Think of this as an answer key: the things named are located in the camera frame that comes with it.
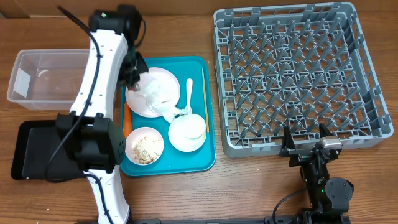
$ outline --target orange carrot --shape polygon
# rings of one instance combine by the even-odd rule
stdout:
[[[123,134],[124,137],[128,137],[132,132],[132,123],[131,123],[131,112],[130,107],[127,102],[124,103],[124,118],[123,118]]]

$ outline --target chopstick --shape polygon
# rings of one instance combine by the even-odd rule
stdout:
[[[204,69],[201,70],[201,76],[203,79],[203,95],[205,96],[205,113],[206,113],[206,130],[209,133],[209,118],[207,115],[207,100],[206,100],[206,85],[205,85],[205,71]]]

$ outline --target white bowl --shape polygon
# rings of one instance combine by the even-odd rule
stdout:
[[[184,119],[187,116],[199,117],[203,120],[194,122],[185,122]],[[190,126],[189,124],[196,123],[197,126]],[[197,114],[189,114],[180,116],[175,119],[169,127],[169,140],[170,143],[179,151],[182,152],[193,152],[199,149],[206,141],[206,123],[204,119]]]
[[[163,143],[162,149],[160,151],[160,156],[156,160],[154,160],[148,164],[140,164],[139,159],[134,158],[134,155],[132,153],[132,149],[133,149],[133,146],[135,145],[135,142],[142,139],[143,137],[150,137],[151,139],[158,139],[158,140],[161,140]],[[137,165],[140,165],[140,166],[146,166],[149,164],[153,164],[155,161],[157,161],[162,156],[163,149],[164,149],[164,142],[163,142],[162,135],[158,131],[156,131],[155,129],[150,128],[150,127],[137,128],[132,133],[130,133],[126,139],[126,156],[127,156],[127,158],[129,158],[129,160],[131,162],[133,162]]]

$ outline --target white plate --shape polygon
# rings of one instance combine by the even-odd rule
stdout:
[[[148,84],[153,79],[157,79],[161,83],[165,84],[165,88],[168,89],[170,106],[175,106],[180,99],[180,84],[177,78],[169,71],[163,68],[149,68],[148,72],[140,74],[140,80],[138,81],[138,85],[140,88],[143,88],[146,84]],[[129,91],[126,89],[126,101],[129,105],[130,109],[133,110],[136,114],[146,117],[146,118],[157,118],[161,116],[161,114],[154,113],[149,107],[146,105],[146,101],[142,96],[139,96],[137,92]]]
[[[207,137],[206,129],[204,133],[199,138],[196,139],[189,139],[185,137],[183,134],[178,134],[178,133],[183,133],[182,130],[183,130],[183,123],[173,121],[170,124],[169,133],[168,133],[169,140],[170,143],[173,145],[173,147],[176,148],[177,150],[182,152],[193,152],[199,149],[205,143]]]
[[[140,166],[146,166],[146,165],[154,163],[156,160],[158,160],[162,156],[163,149],[164,149],[164,142],[163,142],[160,156],[156,160],[154,160],[148,164],[140,164],[139,160],[134,158],[134,156],[133,156],[132,147],[133,147],[133,145],[135,145],[136,141],[142,139],[145,136],[147,136],[147,137],[150,136],[152,139],[158,139],[163,142],[162,135],[158,131],[156,131],[155,129],[150,128],[150,127],[137,128],[132,133],[129,134],[129,136],[126,139],[126,149],[125,149],[126,156],[127,156],[127,158],[129,158],[129,160],[131,162],[133,162],[137,165],[140,165]]]

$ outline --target wooden surface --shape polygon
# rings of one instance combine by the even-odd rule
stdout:
[[[398,124],[398,14],[360,12],[384,98]],[[134,218],[163,220],[262,218],[276,203],[303,187],[298,167],[278,156],[229,159],[222,151],[216,76],[213,67],[212,17],[146,17],[148,30],[140,49],[145,57],[199,55],[209,63],[217,160],[207,172],[129,178],[123,191]],[[28,111],[7,101],[9,76],[22,49],[88,48],[88,38],[67,19],[0,20],[0,223],[73,223],[95,220],[97,209],[84,179],[62,184],[13,180],[10,169],[19,125],[25,120],[55,119],[56,111]],[[343,151],[328,165],[331,176],[351,181],[353,223],[398,223],[398,134],[372,149]],[[305,194],[292,198],[278,214],[309,206]]]
[[[133,4],[143,15],[212,15],[218,9],[325,3],[330,0],[1,0],[0,12],[8,16],[61,16],[61,5],[77,16],[90,16],[95,9],[115,10],[118,4]],[[358,11],[397,11],[396,0],[350,0]]]

